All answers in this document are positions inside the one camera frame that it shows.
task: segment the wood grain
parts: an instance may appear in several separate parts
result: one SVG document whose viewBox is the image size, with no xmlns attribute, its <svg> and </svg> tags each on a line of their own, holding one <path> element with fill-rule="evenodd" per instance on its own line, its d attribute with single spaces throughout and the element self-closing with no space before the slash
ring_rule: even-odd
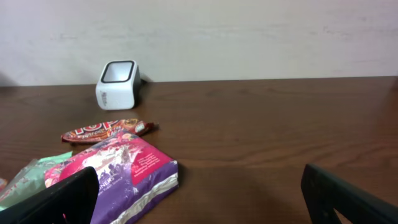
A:
<svg viewBox="0 0 398 224">
<path fill-rule="evenodd" d="M 395 77 L 151 83 L 133 110 L 103 111 L 95 86 L 0 88 L 0 177 L 73 147 L 69 130 L 120 118 L 181 163 L 181 188 L 140 223 L 308 223 L 306 163 L 398 205 Z"/>
</svg>

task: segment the small white electronic device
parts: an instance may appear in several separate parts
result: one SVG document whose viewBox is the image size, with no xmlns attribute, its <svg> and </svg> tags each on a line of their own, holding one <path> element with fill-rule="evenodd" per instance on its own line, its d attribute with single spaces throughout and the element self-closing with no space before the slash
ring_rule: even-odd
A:
<svg viewBox="0 0 398 224">
<path fill-rule="evenodd" d="M 109 62 L 95 88 L 98 105 L 104 110 L 131 109 L 137 102 L 140 87 L 141 79 L 135 61 Z"/>
</svg>

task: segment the white wall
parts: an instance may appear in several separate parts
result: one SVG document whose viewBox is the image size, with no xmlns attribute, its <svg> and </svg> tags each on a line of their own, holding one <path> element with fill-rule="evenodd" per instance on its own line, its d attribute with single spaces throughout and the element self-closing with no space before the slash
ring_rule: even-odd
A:
<svg viewBox="0 0 398 224">
<path fill-rule="evenodd" d="M 395 0 L 0 0 L 0 85 L 397 75 Z"/>
</svg>

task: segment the green package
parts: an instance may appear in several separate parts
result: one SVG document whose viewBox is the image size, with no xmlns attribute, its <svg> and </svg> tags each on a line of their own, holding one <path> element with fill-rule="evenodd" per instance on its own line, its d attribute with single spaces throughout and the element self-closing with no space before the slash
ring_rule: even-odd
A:
<svg viewBox="0 0 398 224">
<path fill-rule="evenodd" d="M 0 192 L 0 211 L 45 189 L 44 172 L 72 156 L 72 151 L 59 156 L 34 159 Z"/>
</svg>

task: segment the brown candy wrapper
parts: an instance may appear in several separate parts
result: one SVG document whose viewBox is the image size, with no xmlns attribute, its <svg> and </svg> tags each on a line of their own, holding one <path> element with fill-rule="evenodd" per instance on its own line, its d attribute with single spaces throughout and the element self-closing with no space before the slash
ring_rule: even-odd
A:
<svg viewBox="0 0 398 224">
<path fill-rule="evenodd" d="M 107 139 L 123 129 L 126 129 L 135 135 L 142 136 L 144 133 L 153 129 L 154 126 L 155 125 L 153 123 L 145 123 L 134 118 L 121 119 L 102 122 L 100 124 L 69 131 L 61 135 L 61 138 L 64 142 L 96 143 Z"/>
</svg>

